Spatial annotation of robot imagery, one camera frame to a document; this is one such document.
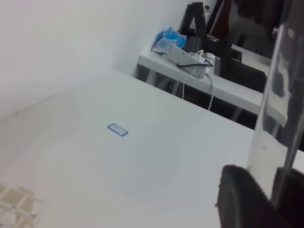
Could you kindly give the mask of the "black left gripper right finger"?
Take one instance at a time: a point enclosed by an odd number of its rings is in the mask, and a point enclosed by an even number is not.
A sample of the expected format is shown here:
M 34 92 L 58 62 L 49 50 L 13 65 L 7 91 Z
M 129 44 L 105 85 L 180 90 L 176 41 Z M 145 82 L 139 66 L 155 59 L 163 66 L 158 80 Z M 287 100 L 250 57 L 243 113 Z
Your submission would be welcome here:
M 300 171 L 291 169 L 287 175 L 277 211 L 291 228 L 304 226 L 304 174 Z

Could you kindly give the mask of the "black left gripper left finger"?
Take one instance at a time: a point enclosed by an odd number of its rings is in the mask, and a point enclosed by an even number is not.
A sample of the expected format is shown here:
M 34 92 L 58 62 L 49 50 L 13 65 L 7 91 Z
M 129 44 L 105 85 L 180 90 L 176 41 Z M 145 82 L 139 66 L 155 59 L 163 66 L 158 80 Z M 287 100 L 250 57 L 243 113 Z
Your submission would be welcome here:
M 217 201 L 222 228 L 287 228 L 250 173 L 235 165 L 222 169 Z

